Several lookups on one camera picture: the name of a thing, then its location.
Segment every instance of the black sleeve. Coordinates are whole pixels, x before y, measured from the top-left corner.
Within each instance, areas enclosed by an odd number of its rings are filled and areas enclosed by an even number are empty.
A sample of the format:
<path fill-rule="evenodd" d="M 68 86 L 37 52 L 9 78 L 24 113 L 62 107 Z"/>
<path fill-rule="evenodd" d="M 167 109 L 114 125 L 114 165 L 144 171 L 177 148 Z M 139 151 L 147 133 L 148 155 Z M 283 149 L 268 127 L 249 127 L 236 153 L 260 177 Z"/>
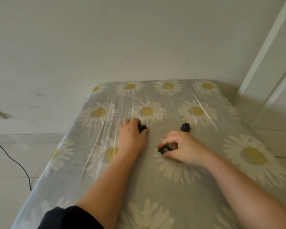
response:
<path fill-rule="evenodd" d="M 37 229 L 69 228 L 104 229 L 92 215 L 78 206 L 70 206 L 66 209 L 56 207 L 46 212 Z"/>

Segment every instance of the left hand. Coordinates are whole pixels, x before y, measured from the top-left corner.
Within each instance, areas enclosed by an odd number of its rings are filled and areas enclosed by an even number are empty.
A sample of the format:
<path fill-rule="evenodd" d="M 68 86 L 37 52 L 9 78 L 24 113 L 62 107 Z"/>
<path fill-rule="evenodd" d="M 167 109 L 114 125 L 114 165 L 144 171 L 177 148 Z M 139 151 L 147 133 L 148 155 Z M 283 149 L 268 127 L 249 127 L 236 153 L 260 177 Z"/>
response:
<path fill-rule="evenodd" d="M 139 155 L 145 148 L 149 129 L 139 133 L 138 123 L 141 123 L 140 119 L 132 118 L 131 120 L 124 120 L 123 124 L 120 125 L 117 138 L 119 151 Z"/>

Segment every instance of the small black plastic part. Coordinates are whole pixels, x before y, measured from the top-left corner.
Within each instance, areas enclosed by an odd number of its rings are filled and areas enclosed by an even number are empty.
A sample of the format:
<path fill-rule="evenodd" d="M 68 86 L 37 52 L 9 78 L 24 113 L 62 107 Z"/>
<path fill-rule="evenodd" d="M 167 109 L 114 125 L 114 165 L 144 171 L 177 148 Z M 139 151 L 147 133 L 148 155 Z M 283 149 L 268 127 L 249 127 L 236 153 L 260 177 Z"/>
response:
<path fill-rule="evenodd" d="M 146 125 L 141 125 L 141 123 L 138 123 L 138 130 L 139 133 L 141 133 L 143 130 L 147 129 Z"/>
<path fill-rule="evenodd" d="M 191 130 L 190 124 L 189 123 L 182 124 L 180 130 L 183 132 L 190 132 Z"/>
<path fill-rule="evenodd" d="M 173 149 L 171 147 L 169 147 L 168 145 L 163 146 L 162 148 L 158 149 L 158 152 L 161 153 L 162 155 L 167 152 L 164 151 L 165 149 L 167 149 L 168 151 L 172 151 Z"/>

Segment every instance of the right hand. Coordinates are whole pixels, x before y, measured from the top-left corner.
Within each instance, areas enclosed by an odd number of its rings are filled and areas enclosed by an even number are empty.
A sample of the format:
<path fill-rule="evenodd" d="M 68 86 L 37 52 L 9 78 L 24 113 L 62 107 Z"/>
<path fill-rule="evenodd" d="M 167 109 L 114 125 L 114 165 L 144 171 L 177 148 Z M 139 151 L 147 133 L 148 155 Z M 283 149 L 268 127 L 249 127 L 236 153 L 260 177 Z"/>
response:
<path fill-rule="evenodd" d="M 165 152 L 163 158 L 176 159 L 189 165 L 204 166 L 205 158 L 213 153 L 187 132 L 171 131 L 157 147 L 162 148 L 168 143 L 172 143 L 174 150 Z"/>

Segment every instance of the fitted sheet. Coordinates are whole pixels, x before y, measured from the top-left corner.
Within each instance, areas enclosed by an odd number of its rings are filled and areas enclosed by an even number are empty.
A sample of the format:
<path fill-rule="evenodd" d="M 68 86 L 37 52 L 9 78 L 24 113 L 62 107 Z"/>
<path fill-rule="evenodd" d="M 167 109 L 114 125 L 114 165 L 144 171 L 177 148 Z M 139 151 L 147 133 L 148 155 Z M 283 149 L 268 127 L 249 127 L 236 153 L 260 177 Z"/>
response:
<path fill-rule="evenodd" d="M 37 228 L 48 210 L 76 202 L 118 152 L 119 124 L 132 117 L 150 131 L 117 228 L 239 228 L 207 170 L 165 160 L 158 152 L 160 140 L 185 122 L 192 135 L 286 203 L 286 170 L 212 81 L 103 83 L 86 99 L 12 228 Z"/>

